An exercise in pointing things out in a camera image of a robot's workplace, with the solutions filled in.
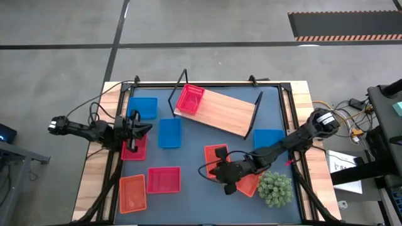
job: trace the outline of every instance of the orange tray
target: orange tray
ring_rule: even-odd
[[[127,176],[120,179],[120,213],[146,210],[145,176]]]
[[[211,145],[211,146],[204,147],[205,163],[210,163],[210,162],[219,160],[219,158],[215,155],[215,149],[221,148],[221,147],[226,147],[227,151],[229,152],[229,149],[227,148],[227,144],[217,144],[217,145]],[[231,161],[229,156],[226,157],[226,161]],[[208,178],[215,178],[215,175],[210,174],[209,171],[214,169],[216,167],[216,164],[217,163],[207,165],[207,177]]]
[[[239,182],[236,183],[237,189],[248,197],[253,197],[254,192],[257,190],[260,176],[261,174],[251,174],[243,177]]]

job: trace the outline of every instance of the white paper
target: white paper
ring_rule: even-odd
[[[352,164],[352,163],[354,163],[354,158],[356,158],[355,156],[338,153],[336,151],[328,151],[328,154],[330,154],[329,155],[329,165],[330,165],[331,173],[339,171],[339,170],[344,170],[347,168],[355,167],[355,165]],[[334,156],[336,156],[340,159],[349,161],[350,163],[337,159]],[[334,185],[334,188],[345,190],[345,191],[351,191],[351,192],[359,193],[359,194],[363,193],[361,181],[354,181],[354,182],[345,183],[342,185]]]

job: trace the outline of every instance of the red tray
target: red tray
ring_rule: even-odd
[[[219,158],[215,155],[215,149],[221,148],[221,147],[226,147],[227,151],[229,151],[229,149],[227,148],[227,144],[217,144],[217,145],[211,145],[211,146],[204,147],[205,163],[210,163],[210,162],[219,160]],[[226,157],[226,161],[231,161],[229,156]],[[207,177],[208,178],[215,178],[215,175],[210,174],[209,171],[214,169],[216,167],[216,164],[217,163],[207,165]]]
[[[120,212],[131,213],[146,210],[145,176],[120,178]]]
[[[237,189],[248,197],[253,197],[254,192],[257,190],[260,176],[261,174],[251,174],[243,177],[239,182],[236,183]]]
[[[148,169],[147,193],[175,193],[180,191],[180,167]]]
[[[195,85],[185,84],[178,98],[176,107],[187,114],[195,114],[200,107],[202,96],[204,95],[204,88]]]
[[[126,142],[123,141],[123,147],[121,152],[121,160],[145,160],[146,156],[146,134],[142,139],[136,139],[135,145],[138,147],[136,153],[131,152],[130,150],[126,149]]]

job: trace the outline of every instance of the black floor mat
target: black floor mat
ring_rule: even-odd
[[[297,41],[402,39],[401,11],[288,13]]]

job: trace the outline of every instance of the blue table surface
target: blue table surface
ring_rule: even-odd
[[[263,98],[259,106],[254,129],[284,129],[280,111],[278,89],[275,87],[214,87],[211,91],[255,103],[260,91]],[[158,122],[173,118],[168,105],[172,89],[136,89],[135,97],[157,97],[158,117],[143,120],[153,124],[148,132],[146,159],[125,161],[122,176],[145,174],[148,168],[162,166],[181,167],[181,191],[172,194],[146,194],[147,209],[121,214],[117,210],[115,224],[200,224],[200,223],[300,223],[296,195],[291,203],[281,208],[269,208],[255,192],[252,198],[237,191],[225,195],[223,186],[207,181],[198,174],[198,167],[205,164],[204,146],[227,144],[229,151],[253,150],[253,132],[246,140],[242,137],[182,118],[182,146],[176,149],[158,147]],[[176,104],[180,89],[172,98]],[[231,160],[242,159],[233,155]],[[287,152],[273,163],[272,172],[291,175]]]

